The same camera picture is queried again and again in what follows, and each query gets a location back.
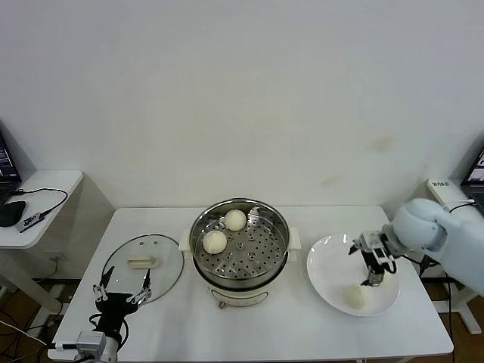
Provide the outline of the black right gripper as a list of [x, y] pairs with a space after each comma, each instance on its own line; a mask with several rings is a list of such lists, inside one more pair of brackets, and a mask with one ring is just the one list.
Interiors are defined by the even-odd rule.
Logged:
[[383, 282], [386, 273], [394, 275], [397, 272], [396, 261], [386, 242], [354, 243], [348, 255], [357, 251], [361, 252], [368, 269], [368, 276], [360, 283], [361, 286], [377, 287], [378, 282]]

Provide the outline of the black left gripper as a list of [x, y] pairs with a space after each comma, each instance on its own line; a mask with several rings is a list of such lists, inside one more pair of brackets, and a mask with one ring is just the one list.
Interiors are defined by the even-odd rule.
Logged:
[[150, 269], [143, 277], [141, 290], [132, 295], [107, 292], [113, 270], [114, 267], [111, 266], [102, 274], [99, 283], [92, 286], [95, 306], [101, 314], [95, 330], [103, 333], [119, 333], [125, 317], [137, 312], [137, 303], [146, 303], [151, 298]]

